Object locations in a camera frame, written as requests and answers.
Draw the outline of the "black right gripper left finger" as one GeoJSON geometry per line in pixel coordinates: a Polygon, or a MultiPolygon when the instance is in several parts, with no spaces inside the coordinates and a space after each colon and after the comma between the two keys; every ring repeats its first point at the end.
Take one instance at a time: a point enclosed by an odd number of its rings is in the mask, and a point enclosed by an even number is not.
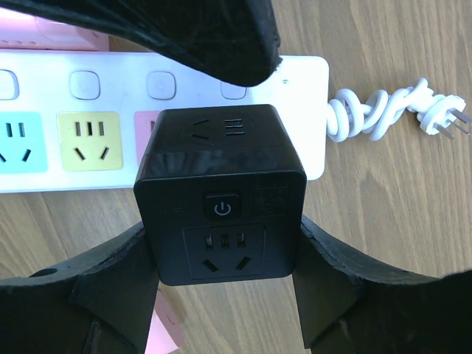
{"type": "Polygon", "coordinates": [[[2,353],[143,353],[159,275],[141,223],[29,277],[1,280],[2,353]]]}

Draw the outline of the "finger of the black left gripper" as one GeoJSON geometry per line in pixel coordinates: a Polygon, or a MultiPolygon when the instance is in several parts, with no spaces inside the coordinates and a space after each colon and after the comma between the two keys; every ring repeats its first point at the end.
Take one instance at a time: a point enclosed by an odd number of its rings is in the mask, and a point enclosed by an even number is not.
{"type": "Polygon", "coordinates": [[[261,84],[282,61],[271,1],[3,0],[1,6],[124,38],[236,86],[261,84]]]}

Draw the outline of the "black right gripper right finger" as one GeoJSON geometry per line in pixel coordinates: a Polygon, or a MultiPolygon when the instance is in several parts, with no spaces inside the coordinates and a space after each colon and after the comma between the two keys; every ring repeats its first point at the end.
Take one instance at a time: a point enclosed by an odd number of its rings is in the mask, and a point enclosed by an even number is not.
{"type": "Polygon", "coordinates": [[[293,283],[312,353],[469,353],[471,273],[383,263],[303,218],[293,283]]]}

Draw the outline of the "white multicolour power strip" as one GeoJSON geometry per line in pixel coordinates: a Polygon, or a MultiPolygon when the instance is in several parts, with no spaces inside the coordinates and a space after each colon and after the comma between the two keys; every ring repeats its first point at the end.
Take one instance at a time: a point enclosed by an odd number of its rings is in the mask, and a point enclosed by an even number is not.
{"type": "Polygon", "coordinates": [[[329,66],[285,56],[255,87],[148,52],[1,52],[1,191],[129,188],[159,113],[270,104],[310,180],[325,169],[329,66]]]}

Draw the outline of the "black cube socket adapter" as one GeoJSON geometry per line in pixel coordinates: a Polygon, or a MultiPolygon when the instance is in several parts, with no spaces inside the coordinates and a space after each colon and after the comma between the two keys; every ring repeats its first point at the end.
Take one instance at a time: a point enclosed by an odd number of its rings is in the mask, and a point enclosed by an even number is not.
{"type": "Polygon", "coordinates": [[[290,275],[306,184],[274,106],[161,111],[133,188],[160,280],[290,275]]]}

